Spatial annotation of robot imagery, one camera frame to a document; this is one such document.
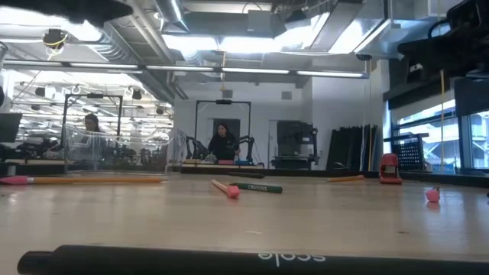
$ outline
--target computer monitor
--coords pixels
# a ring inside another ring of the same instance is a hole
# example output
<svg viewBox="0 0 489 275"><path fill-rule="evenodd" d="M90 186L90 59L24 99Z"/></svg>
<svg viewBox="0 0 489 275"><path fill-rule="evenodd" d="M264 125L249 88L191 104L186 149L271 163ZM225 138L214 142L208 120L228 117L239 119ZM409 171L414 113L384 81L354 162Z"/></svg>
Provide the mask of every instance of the computer monitor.
<svg viewBox="0 0 489 275"><path fill-rule="evenodd" d="M15 142L18 126L21 124L22 114L0 114L0 142Z"/></svg>

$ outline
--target black marker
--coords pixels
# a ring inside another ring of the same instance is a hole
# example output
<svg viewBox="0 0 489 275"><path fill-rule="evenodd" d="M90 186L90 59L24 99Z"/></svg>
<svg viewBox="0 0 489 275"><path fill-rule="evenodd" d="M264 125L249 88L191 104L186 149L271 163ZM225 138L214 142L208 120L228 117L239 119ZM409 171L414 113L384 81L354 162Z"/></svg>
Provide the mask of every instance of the black marker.
<svg viewBox="0 0 489 275"><path fill-rule="evenodd" d="M489 263L327 257L272 253L227 253L129 247L64 245L27 252L18 263L29 275L181 274L487 274Z"/></svg>
<svg viewBox="0 0 489 275"><path fill-rule="evenodd" d="M277 193L281 194L283 192L280 186L266 186L261 184L251 184L251 183L231 183L231 186L237 186L239 189L260 191L267 193Z"/></svg>

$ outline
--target black jacket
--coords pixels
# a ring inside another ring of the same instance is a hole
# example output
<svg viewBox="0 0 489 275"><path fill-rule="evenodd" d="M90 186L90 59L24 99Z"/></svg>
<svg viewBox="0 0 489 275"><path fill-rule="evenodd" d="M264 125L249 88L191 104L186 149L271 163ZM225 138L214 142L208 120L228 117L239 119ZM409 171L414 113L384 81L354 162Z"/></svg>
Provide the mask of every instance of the black jacket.
<svg viewBox="0 0 489 275"><path fill-rule="evenodd" d="M209 143L209 152L213 153L218 160L234 160L235 151L239 148L236 138L232 134L221 137L215 134Z"/></svg>

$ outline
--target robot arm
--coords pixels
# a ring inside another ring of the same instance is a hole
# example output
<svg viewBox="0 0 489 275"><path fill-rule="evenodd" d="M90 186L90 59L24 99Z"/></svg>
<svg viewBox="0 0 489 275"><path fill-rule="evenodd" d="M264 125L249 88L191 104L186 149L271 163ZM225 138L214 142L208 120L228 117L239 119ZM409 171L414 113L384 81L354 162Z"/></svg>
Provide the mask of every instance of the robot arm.
<svg viewBox="0 0 489 275"><path fill-rule="evenodd" d="M190 150L189 142L192 141L193 152ZM186 159L200 159L203 160L209 154L209 150L202 144L202 142L197 141L194 137L186 137Z"/></svg>
<svg viewBox="0 0 489 275"><path fill-rule="evenodd" d="M254 137L252 136L244 136L238 139L238 144L248 143L248 152L246 154L246 160L250 163L253 163L253 157L251 156L253 153L253 145L254 145Z"/></svg>

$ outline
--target table surface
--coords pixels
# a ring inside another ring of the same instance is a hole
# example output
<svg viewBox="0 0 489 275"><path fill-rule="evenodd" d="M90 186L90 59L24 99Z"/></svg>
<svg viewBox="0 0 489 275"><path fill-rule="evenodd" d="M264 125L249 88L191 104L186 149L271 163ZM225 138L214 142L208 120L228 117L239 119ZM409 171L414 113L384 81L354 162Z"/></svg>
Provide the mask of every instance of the table surface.
<svg viewBox="0 0 489 275"><path fill-rule="evenodd" d="M283 194L231 200L211 178ZM489 261L487 189L441 186L432 204L431 188L179 174L163 184L0 186L0 266L15 274L24 252L62 244Z"/></svg>

